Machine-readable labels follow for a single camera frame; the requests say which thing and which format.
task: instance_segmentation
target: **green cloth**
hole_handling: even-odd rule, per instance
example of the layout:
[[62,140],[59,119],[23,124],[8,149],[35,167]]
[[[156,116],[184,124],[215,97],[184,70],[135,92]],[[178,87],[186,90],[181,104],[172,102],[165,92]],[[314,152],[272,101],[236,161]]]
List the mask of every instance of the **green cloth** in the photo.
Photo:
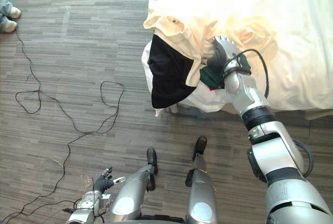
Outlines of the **green cloth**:
[[[251,66],[249,65],[246,56],[240,56],[239,63],[243,68],[247,68],[251,70]],[[209,66],[205,66],[204,68],[200,69],[200,80],[213,89],[220,89],[224,88],[224,83],[221,84],[221,77],[223,72],[215,72],[210,69]]]

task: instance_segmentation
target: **sneaker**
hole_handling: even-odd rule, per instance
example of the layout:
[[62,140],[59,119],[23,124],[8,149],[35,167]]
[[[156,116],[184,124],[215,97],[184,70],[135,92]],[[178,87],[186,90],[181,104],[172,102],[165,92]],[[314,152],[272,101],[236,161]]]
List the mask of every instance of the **sneaker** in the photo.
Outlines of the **sneaker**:
[[21,10],[16,8],[16,7],[12,7],[9,16],[13,19],[17,19],[20,18],[21,16]]
[[17,23],[15,21],[8,20],[5,24],[5,32],[11,33],[13,31],[15,31],[16,26],[17,26]]

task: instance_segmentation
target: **shoe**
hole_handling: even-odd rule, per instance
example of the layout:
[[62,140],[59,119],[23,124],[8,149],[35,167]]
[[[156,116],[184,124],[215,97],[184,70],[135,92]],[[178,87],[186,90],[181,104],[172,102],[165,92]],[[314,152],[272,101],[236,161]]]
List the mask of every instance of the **shoe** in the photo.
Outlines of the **shoe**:
[[12,9],[10,11],[10,14],[8,16],[10,16],[13,19],[20,18],[20,16],[21,16],[21,10],[18,9],[18,8],[16,8],[16,7],[12,7]]
[[157,156],[156,156],[156,151],[153,147],[147,149],[147,161],[148,164],[154,166],[154,175],[156,175],[158,173]]
[[196,145],[194,147],[192,161],[196,158],[197,154],[203,155],[203,152],[207,145],[207,138],[204,136],[200,136],[196,142]]
[[11,33],[13,31],[15,31],[16,27],[17,27],[17,23],[15,21],[8,20],[5,24],[5,32]]

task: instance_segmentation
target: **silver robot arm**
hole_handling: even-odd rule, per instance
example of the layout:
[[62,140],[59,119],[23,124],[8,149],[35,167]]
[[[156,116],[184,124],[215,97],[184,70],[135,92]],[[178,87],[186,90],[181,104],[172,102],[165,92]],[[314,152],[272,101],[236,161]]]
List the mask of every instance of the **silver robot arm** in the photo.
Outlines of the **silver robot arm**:
[[72,215],[66,224],[93,224],[96,217],[99,217],[100,211],[107,210],[110,207],[111,195],[104,192],[112,186],[125,181],[125,177],[119,177],[112,180],[112,167],[107,168],[97,178],[93,190],[83,194],[82,199],[78,202],[75,209],[68,209]]
[[303,157],[284,125],[277,121],[255,80],[238,62],[240,50],[228,38],[215,37],[208,66],[223,68],[225,89],[252,143],[248,158],[254,174],[267,183],[266,224],[332,224],[319,192],[302,175]]

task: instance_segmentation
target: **white bed sheet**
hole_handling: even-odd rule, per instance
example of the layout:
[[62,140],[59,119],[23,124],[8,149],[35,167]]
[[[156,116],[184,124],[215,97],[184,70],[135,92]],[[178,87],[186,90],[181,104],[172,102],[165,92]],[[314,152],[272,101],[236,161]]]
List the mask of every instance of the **white bed sheet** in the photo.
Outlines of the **white bed sheet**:
[[[268,65],[270,95],[276,110],[333,108],[333,6],[331,0],[157,0],[175,7],[199,8],[213,13],[220,21],[231,14],[261,16],[276,30],[278,52]],[[147,59],[150,45],[143,53],[148,88],[152,74]],[[265,75],[255,76],[264,91]],[[230,102],[224,90],[210,91],[199,83],[181,103],[203,111],[217,111]]]

